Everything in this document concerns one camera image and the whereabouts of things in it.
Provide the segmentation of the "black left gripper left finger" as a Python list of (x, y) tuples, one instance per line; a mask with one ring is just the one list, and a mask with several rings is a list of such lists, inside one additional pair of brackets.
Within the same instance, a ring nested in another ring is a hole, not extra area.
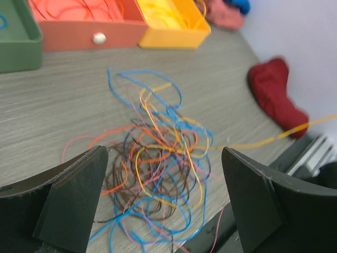
[(108, 163), (95, 146), (1, 187), (1, 252), (86, 252)]

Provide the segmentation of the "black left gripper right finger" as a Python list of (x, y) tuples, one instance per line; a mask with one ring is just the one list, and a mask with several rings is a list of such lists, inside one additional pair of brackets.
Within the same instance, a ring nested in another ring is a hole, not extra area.
[(336, 252), (336, 164), (298, 179), (225, 148), (222, 166), (244, 252)]

